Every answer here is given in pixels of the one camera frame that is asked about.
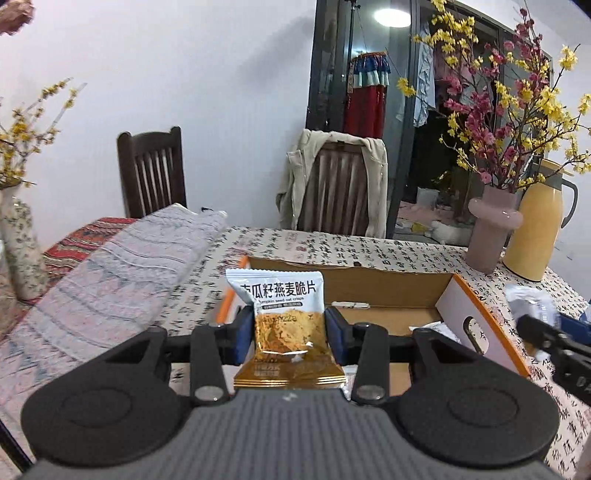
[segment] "yellow thermos jug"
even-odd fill
[[[523,195],[519,206],[523,223],[511,236],[503,258],[503,263],[509,270],[526,280],[542,280],[558,231],[569,222],[577,207],[577,186],[562,178],[563,173],[571,176],[572,173],[560,170],[553,174],[559,169],[560,165],[557,163],[542,160],[540,173],[546,177],[546,181],[532,185]],[[574,190],[573,206],[564,220],[562,185]]]

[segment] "gray ribbed surface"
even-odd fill
[[[475,472],[411,447],[377,408],[339,390],[241,390],[196,409],[158,452],[127,465],[67,469],[39,462],[25,480],[468,480],[560,479],[541,463]]]

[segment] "tablecloth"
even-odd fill
[[[48,257],[50,268],[60,270],[54,280],[73,268],[85,251],[88,253],[96,249],[102,243],[99,237],[103,236],[106,241],[110,236],[109,230],[114,233],[125,226],[125,222],[130,221],[132,220],[101,219],[56,245],[48,252],[51,252]],[[61,252],[64,258],[60,258],[57,252]],[[364,267],[394,271],[456,272],[495,314],[504,332],[520,349],[522,342],[504,300],[504,288],[507,284],[530,285],[546,290],[561,312],[574,317],[578,317],[587,305],[584,298],[550,270],[539,284],[514,276],[501,264],[494,274],[483,275],[464,263],[464,254],[463,248],[443,245],[319,232],[232,227],[218,237],[187,280],[174,290],[157,323],[167,328],[171,335],[185,335],[195,325],[213,322],[227,289],[225,269],[238,266],[244,255],[323,265],[352,266],[354,262],[358,262]],[[587,418],[589,409],[552,382],[552,365],[549,361],[538,363],[527,357],[527,362],[532,380],[555,398],[560,409],[561,425],[548,453],[547,463],[566,478],[571,478],[590,431]],[[188,392],[186,366],[174,366],[171,386],[180,393]]]

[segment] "chair backrest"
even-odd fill
[[[368,177],[359,145],[325,143],[312,166],[297,229],[365,235]]]
[[[180,127],[133,136],[124,132],[117,150],[129,217],[142,218],[173,203],[187,206]]]

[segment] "ceiling light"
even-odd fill
[[[395,8],[378,10],[374,18],[384,27],[403,28],[410,25],[410,14]]]

